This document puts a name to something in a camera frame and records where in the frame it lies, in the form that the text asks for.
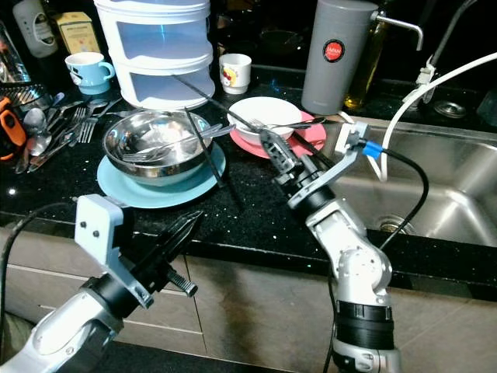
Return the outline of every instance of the blue plate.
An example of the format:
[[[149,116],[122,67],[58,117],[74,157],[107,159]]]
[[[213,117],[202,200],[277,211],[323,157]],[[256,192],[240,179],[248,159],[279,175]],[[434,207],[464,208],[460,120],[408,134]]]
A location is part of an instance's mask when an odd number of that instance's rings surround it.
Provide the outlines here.
[[[210,153],[217,170],[222,175],[226,158],[218,144],[214,143]],[[162,208],[184,204],[206,193],[216,178],[207,162],[187,180],[168,186],[149,186],[134,182],[115,168],[107,157],[103,157],[96,173],[100,189],[132,207]]]

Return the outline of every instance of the blue mug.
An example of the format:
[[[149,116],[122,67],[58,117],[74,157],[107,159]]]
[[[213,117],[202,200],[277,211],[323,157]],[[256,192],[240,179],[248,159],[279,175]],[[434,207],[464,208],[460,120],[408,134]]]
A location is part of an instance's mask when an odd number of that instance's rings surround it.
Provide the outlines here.
[[[109,80],[116,74],[114,67],[104,62],[103,55],[96,52],[81,52],[66,57],[72,81],[86,95],[98,95],[110,89]]]

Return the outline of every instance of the stainless steel bowl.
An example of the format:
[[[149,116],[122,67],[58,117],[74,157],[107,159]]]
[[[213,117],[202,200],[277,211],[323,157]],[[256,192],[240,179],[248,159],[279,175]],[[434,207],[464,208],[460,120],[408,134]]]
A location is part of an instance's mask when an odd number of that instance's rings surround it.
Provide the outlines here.
[[[191,114],[199,131],[210,127],[202,117]],[[144,111],[116,122],[103,137],[103,148],[114,167],[131,179],[163,187],[189,178],[202,166],[205,156],[198,141],[176,143],[170,153],[152,164],[125,162],[122,156],[190,136],[195,133],[184,111]],[[210,148],[212,139],[204,138],[203,143]]]

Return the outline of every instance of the kitchen counter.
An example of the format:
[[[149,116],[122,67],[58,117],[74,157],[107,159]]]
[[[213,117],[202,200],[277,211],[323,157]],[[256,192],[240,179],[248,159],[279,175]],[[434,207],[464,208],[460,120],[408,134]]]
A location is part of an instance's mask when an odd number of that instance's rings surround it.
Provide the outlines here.
[[[300,104],[301,89],[291,86],[298,87],[302,75],[282,71],[275,78],[274,71],[269,69],[255,71],[255,83],[247,94],[228,96],[218,88],[215,98],[226,106],[250,96],[275,96]],[[351,114],[391,119],[400,106],[399,97],[404,91],[408,92],[409,87],[391,82],[384,84],[395,88],[373,87],[374,99]],[[481,98],[474,92],[458,94],[464,98],[469,112]],[[116,109],[126,107],[127,104],[121,102]],[[194,112],[212,124],[226,123],[225,114],[210,104]],[[406,114],[403,120],[426,123],[427,118],[430,124],[496,132],[495,128],[481,124],[472,115],[454,122],[421,110]],[[97,126],[90,144],[63,149],[35,173],[16,175],[11,164],[0,165],[0,226],[17,221],[20,215],[45,204],[61,200],[71,202],[83,194],[102,194],[96,180],[96,170],[104,154],[99,139],[115,120],[106,117]],[[156,235],[181,214],[201,210],[203,221],[187,255],[326,275],[327,256],[304,225],[291,214],[286,201],[272,185],[271,179],[276,173],[270,163],[240,149],[229,136],[218,138],[217,143],[227,159],[224,172],[227,186],[222,189],[215,186],[203,196],[180,206],[135,209],[135,232]],[[28,229],[72,237],[74,220],[74,207],[67,211],[51,211]],[[372,243],[379,245],[387,233],[369,231],[368,236]],[[391,286],[497,301],[497,274],[492,266],[497,263],[497,248],[400,236],[386,254],[394,268]]]

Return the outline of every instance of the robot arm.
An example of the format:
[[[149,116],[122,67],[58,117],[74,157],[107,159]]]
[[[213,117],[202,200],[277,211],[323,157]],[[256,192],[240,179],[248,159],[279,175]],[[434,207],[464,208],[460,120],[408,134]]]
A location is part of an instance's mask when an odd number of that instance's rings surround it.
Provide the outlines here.
[[[24,348],[2,365],[2,373],[91,371],[122,330],[123,319],[139,305],[149,307],[154,291],[171,281],[193,296],[196,285],[177,274],[170,263],[191,239],[201,214],[184,214],[151,249],[130,247],[130,208],[96,194],[80,197],[75,240],[105,274],[90,278],[76,295],[45,316]]]
[[[358,156],[356,144],[367,125],[343,124],[337,149],[342,160],[323,173],[303,155],[298,159],[282,138],[261,133],[261,143],[280,174],[275,182],[288,196],[288,205],[304,218],[332,264],[336,279],[335,328],[332,356],[341,371],[400,373],[400,353],[394,347],[391,279],[387,256],[366,237],[362,221],[337,199],[329,184]]]

